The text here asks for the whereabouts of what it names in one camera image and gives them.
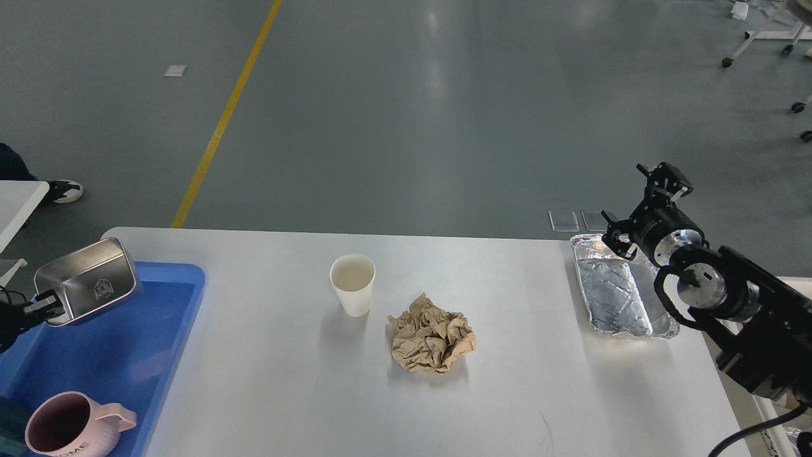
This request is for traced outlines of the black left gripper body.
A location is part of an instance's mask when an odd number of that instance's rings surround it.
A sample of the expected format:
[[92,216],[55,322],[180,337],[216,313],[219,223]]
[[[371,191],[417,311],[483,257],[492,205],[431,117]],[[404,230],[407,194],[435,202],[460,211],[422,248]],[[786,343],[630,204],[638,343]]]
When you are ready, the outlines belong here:
[[10,349],[20,335],[31,329],[29,321],[23,307],[1,303],[1,353]]

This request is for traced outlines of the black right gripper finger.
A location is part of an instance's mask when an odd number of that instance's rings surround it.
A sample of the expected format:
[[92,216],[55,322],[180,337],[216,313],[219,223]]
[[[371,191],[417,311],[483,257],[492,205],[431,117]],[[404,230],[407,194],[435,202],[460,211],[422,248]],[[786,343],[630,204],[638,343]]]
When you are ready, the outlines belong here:
[[619,220],[611,211],[601,211],[601,217],[607,223],[603,243],[619,258],[634,260],[641,239],[641,211],[633,211],[625,220]]
[[667,162],[655,167],[637,164],[637,169],[646,177],[641,206],[672,206],[694,190],[690,180],[676,166]]

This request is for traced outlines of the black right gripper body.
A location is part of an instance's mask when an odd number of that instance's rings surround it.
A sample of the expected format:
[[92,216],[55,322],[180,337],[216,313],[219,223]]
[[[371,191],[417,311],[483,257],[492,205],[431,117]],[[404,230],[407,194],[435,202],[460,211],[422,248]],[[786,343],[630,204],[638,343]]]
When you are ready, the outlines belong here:
[[673,204],[644,205],[632,212],[631,220],[631,239],[654,266],[669,264],[681,247],[705,244],[702,229]]

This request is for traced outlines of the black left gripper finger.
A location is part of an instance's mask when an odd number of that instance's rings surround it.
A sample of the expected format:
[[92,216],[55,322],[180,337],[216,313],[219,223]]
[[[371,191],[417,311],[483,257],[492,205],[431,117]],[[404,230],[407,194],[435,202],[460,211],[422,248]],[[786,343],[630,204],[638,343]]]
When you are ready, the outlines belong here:
[[38,310],[48,312],[52,309],[59,309],[59,297],[55,292],[39,293],[24,305],[24,312],[38,312]]
[[39,325],[49,319],[57,318],[65,313],[63,306],[48,306],[34,309],[33,306],[25,308],[25,324]]

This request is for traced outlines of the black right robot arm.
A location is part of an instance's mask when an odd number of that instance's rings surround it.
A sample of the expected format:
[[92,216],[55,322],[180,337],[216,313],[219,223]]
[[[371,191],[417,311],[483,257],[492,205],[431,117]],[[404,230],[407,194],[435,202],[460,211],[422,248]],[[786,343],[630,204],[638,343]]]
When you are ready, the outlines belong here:
[[748,393],[771,400],[789,393],[809,406],[809,298],[733,248],[711,247],[676,204],[693,191],[677,167],[637,169],[646,177],[642,200],[623,220],[601,212],[603,243],[620,258],[642,254],[653,264],[658,300],[719,347],[718,370]]

